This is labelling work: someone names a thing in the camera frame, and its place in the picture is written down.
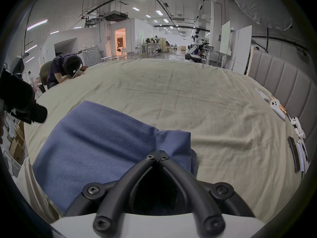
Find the dark purple shirt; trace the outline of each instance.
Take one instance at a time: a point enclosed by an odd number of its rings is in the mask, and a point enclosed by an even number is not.
[[[64,62],[65,57],[67,57],[69,55],[73,55],[73,54],[64,53],[64,54],[58,55],[57,57],[55,57],[52,60],[50,70],[49,70],[49,73],[47,75],[47,80],[46,80],[47,84],[49,84],[51,82],[58,83],[58,81],[54,75],[55,73],[61,73],[62,76],[66,75],[66,72],[63,69],[63,62]]]

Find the cardboard box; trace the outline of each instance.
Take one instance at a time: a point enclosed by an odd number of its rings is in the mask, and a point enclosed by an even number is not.
[[[20,130],[22,131],[23,136],[24,136],[24,122],[23,122],[23,121],[20,121],[20,122],[18,123],[18,126],[19,126],[19,128],[20,128]]]
[[[12,139],[13,139],[13,138],[10,138],[10,135],[8,134],[8,135],[7,135],[7,140],[9,140],[9,142],[11,143],[11,142],[12,142]]]
[[[18,130],[14,130],[14,138],[18,141],[18,143],[20,144],[20,145],[23,145],[23,143],[24,143],[24,136],[23,136],[23,134],[22,134],[22,132],[21,132],[21,130],[20,129],[18,129]]]
[[[14,138],[11,142],[9,154],[20,164],[23,164],[24,150],[22,146]]]

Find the upholstered headboard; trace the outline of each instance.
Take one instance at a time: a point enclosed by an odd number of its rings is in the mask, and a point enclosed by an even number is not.
[[[269,90],[290,117],[298,117],[311,161],[317,139],[316,84],[299,68],[254,47],[251,48],[247,75]]]

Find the person sitting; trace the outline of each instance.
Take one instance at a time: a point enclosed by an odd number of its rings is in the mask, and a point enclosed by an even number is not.
[[[81,58],[75,54],[64,53],[55,57],[47,75],[47,88],[50,89],[66,79],[72,78],[81,64]],[[87,68],[88,66],[82,66],[80,70],[85,71]]]

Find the black hair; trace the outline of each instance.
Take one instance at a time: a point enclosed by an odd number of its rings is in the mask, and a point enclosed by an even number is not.
[[[82,60],[79,56],[73,54],[66,56],[63,61],[63,68],[66,74],[73,76],[74,70],[76,71],[78,67],[82,64]]]

